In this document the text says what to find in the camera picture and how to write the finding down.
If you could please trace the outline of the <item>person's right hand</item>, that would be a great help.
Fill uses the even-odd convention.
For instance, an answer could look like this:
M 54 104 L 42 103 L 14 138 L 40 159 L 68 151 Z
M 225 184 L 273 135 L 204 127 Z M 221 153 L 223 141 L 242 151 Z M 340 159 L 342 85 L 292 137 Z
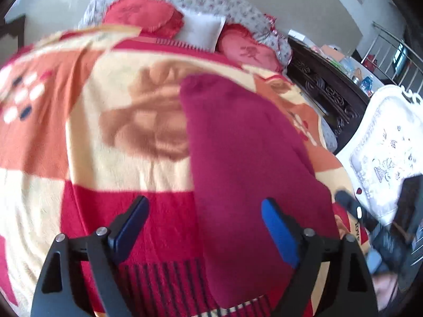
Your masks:
M 397 280 L 398 276 L 394 273 L 372 276 L 379 311 L 384 310 L 397 295 Z

